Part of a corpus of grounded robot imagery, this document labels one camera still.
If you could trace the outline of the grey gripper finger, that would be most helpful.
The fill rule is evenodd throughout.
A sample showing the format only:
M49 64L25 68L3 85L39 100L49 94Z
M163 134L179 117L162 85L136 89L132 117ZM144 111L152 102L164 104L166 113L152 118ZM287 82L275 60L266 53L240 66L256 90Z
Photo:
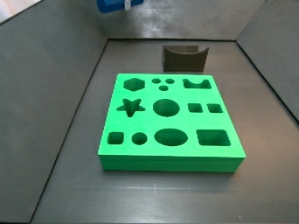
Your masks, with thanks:
M132 2L132 0L124 0L125 11L130 11L132 8L131 2Z

